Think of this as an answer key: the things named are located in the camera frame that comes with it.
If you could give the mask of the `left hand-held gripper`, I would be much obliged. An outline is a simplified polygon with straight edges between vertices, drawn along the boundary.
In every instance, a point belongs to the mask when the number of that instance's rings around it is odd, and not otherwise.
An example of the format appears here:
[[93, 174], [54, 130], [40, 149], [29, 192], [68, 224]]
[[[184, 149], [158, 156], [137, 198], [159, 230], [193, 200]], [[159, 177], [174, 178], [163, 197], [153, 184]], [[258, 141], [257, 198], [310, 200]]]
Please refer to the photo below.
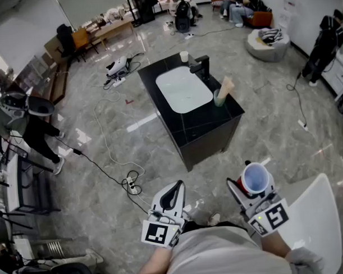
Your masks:
[[183, 216], [186, 187], [181, 180], [155, 194], [148, 218], [143, 221], [141, 241], [161, 248], [173, 248], [187, 222]]

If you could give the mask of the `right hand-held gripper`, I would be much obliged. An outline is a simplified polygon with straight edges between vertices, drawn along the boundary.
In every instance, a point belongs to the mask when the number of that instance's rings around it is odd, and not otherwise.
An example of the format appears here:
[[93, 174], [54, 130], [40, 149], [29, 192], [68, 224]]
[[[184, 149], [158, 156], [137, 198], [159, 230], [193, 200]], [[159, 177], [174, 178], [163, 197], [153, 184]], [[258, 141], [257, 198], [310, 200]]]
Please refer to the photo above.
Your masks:
[[239, 204], [245, 222], [260, 237], [277, 231], [289, 221], [287, 200], [275, 191], [272, 174], [264, 170], [264, 192], [257, 195], [245, 195], [238, 183], [231, 178], [226, 179], [228, 190]]

